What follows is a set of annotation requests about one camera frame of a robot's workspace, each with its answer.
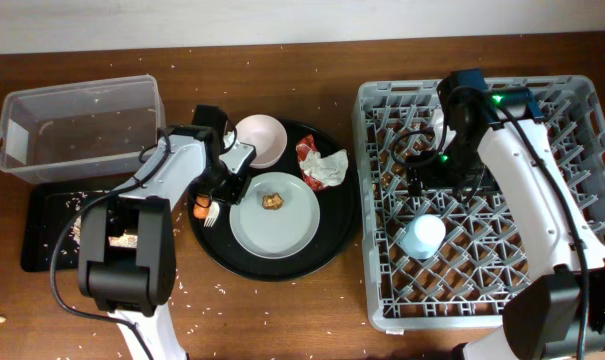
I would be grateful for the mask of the light blue plastic cup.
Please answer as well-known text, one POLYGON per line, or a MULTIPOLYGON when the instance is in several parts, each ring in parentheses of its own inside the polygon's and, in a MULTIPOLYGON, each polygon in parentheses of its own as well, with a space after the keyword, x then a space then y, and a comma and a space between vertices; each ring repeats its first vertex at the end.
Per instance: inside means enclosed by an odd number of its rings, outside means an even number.
POLYGON ((399 246, 409 257, 425 260, 435 255, 445 236, 446 226, 438 216, 420 215, 405 227, 399 246))

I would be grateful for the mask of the pink bowl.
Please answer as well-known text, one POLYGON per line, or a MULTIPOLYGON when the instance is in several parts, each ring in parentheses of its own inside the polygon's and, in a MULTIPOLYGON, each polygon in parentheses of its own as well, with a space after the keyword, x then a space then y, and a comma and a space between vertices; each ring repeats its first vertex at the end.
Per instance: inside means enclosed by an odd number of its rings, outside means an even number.
POLYGON ((251 167, 265 169, 275 165, 283 155, 288 137, 283 124, 274 117, 256 114, 237 124, 239 141, 255 147, 256 158, 251 167))

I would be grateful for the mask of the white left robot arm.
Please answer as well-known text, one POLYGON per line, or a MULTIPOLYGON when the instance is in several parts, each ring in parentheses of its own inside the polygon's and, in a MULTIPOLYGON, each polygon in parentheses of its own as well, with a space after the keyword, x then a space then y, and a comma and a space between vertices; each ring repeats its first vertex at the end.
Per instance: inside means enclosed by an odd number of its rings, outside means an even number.
POLYGON ((168 301, 176 280, 172 211, 183 196, 236 205, 254 146, 220 108, 199 105, 189 125, 161 130, 144 165, 81 217, 78 286, 117 323, 135 359, 185 359, 168 301))

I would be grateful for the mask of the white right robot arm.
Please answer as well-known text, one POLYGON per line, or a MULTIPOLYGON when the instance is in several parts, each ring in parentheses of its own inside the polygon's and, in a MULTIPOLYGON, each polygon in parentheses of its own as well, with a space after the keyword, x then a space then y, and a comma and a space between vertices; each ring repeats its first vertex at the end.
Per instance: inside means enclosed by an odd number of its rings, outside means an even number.
POLYGON ((546 119, 526 87, 492 91, 478 69, 437 85, 436 148, 401 160, 413 192, 465 187, 485 175, 505 197, 525 248, 530 284, 489 335, 455 359, 584 358, 605 352, 605 245, 588 226, 551 152, 546 119))

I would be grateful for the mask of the white round plate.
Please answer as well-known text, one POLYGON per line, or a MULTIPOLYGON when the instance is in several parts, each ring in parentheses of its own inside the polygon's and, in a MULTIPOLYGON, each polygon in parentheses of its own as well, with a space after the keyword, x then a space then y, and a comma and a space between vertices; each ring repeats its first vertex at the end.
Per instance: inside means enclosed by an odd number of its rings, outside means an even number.
POLYGON ((241 203, 231 207, 233 236, 250 254, 267 260, 291 257, 304 249, 320 224, 315 193, 300 178, 269 172, 251 180, 241 203), (278 210, 262 207, 262 197, 279 193, 284 205, 278 210))

